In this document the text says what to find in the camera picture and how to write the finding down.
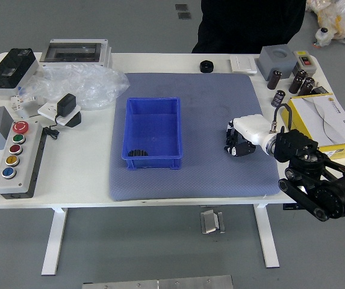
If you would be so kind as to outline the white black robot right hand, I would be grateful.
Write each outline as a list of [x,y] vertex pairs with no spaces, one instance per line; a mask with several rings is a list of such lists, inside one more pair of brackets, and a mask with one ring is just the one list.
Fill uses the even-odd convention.
[[235,157],[255,152],[260,146],[267,155],[274,155],[277,121],[269,122],[261,114],[237,117],[229,121],[224,150]]

